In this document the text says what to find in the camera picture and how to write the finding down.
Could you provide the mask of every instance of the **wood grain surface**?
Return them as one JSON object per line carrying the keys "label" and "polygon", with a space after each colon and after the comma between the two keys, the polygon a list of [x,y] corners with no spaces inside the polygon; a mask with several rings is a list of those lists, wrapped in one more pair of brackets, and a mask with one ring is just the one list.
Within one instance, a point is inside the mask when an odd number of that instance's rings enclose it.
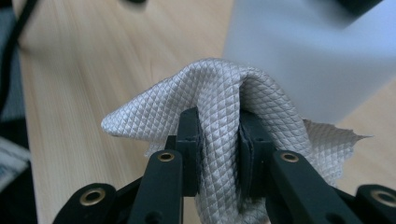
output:
{"label": "wood grain surface", "polygon": [[[16,11],[24,1],[14,0]],[[21,39],[21,70],[40,223],[79,188],[137,179],[148,145],[102,132],[102,118],[185,65],[220,57],[232,1],[41,0]],[[339,124],[373,134],[346,163],[341,189],[396,189],[396,82]],[[185,223],[199,223],[192,199]]]}

